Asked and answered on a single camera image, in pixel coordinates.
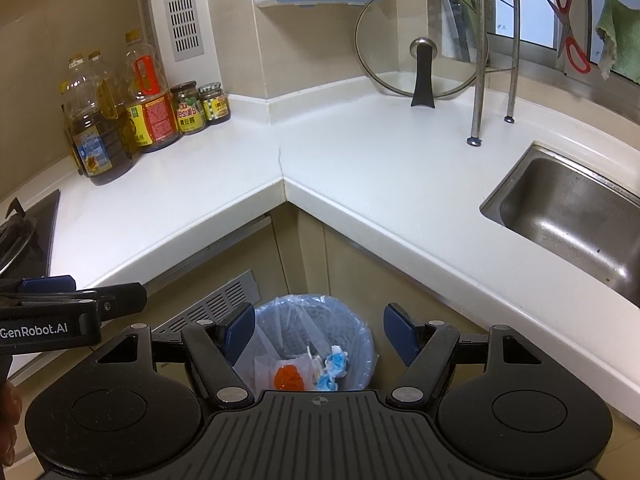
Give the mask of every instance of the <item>plastic bottle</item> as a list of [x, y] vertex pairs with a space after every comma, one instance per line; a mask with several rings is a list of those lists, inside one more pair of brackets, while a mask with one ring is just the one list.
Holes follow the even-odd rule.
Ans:
[[[58, 85], [58, 91], [64, 100], [65, 92], [69, 88], [69, 81], [64, 81]], [[65, 140], [66, 145], [69, 148], [69, 153], [71, 153], [71, 158], [74, 160], [76, 164], [76, 168], [78, 169], [78, 174], [86, 176], [86, 170], [84, 169], [84, 165], [82, 164], [82, 160], [80, 160], [80, 155], [78, 155], [78, 149], [74, 144], [74, 140], [71, 138], [71, 120], [65, 112], [65, 105], [62, 104], [60, 106], [62, 108], [62, 115], [65, 118]]]
[[111, 89], [111, 95], [118, 112], [118, 127], [123, 135], [124, 143], [129, 153], [136, 155], [140, 151], [140, 147], [136, 143], [133, 127], [127, 114], [126, 88], [124, 88], [122, 78], [118, 77], [116, 71], [110, 63], [104, 59], [100, 50], [89, 54], [89, 66], [94, 75], [98, 79], [106, 81]]
[[127, 173], [132, 156], [118, 127], [118, 111], [108, 81], [98, 78], [81, 54], [69, 60], [65, 112], [71, 137], [87, 176], [96, 186]]
[[154, 152], [180, 138], [171, 94], [155, 49], [142, 41], [140, 31], [129, 31], [125, 39], [129, 47], [125, 76], [127, 113], [140, 150]]

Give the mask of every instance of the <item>floor vent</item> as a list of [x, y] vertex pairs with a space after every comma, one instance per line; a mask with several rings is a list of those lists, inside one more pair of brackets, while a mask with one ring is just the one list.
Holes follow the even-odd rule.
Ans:
[[201, 319], [220, 321], [236, 306], [245, 301], [254, 305], [260, 301], [258, 285], [255, 283], [254, 276], [250, 270], [246, 270], [226, 285], [214, 290], [206, 298], [202, 298], [199, 302], [183, 310], [177, 316], [162, 323], [162, 325], [155, 328], [153, 332], [178, 333], [187, 324], [194, 323]]

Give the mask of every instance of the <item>kitchen counter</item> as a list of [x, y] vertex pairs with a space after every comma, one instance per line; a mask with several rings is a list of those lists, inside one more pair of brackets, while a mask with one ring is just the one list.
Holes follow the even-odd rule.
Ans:
[[480, 213], [532, 142], [636, 194], [640, 153], [521, 100], [516, 124], [506, 124], [506, 96], [490, 91], [483, 145], [472, 148], [472, 89], [436, 110], [373, 87], [364, 94], [272, 124], [235, 117], [143, 156], [102, 187], [66, 160], [17, 195], [28, 206], [61, 189], [51, 273], [71, 274], [79, 288], [147, 283], [291, 202], [472, 321], [513, 326], [640, 422], [640, 310]]

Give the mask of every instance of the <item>metal rack leg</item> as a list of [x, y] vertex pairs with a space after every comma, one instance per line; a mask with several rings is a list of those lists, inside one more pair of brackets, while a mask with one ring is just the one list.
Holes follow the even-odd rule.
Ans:
[[478, 2], [478, 36], [476, 37], [478, 59], [476, 67], [476, 95], [474, 97], [474, 114], [471, 122], [471, 136], [466, 140], [470, 146], [480, 146], [480, 126], [482, 122], [482, 107], [484, 105], [484, 86], [486, 83], [486, 8], [485, 0]]
[[509, 104], [504, 121], [513, 124], [513, 111], [516, 106], [518, 91], [518, 70], [520, 69], [520, 0], [513, 0], [513, 60], [511, 65], [511, 85], [509, 87]]

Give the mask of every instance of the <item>yellow bottle cap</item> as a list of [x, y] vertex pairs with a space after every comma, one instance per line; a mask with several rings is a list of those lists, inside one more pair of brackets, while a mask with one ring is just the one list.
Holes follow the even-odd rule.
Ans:
[[140, 39], [139, 28], [133, 28], [124, 35], [124, 41], [126, 41], [127, 43], [131, 43], [132, 41], [136, 41], [139, 39]]

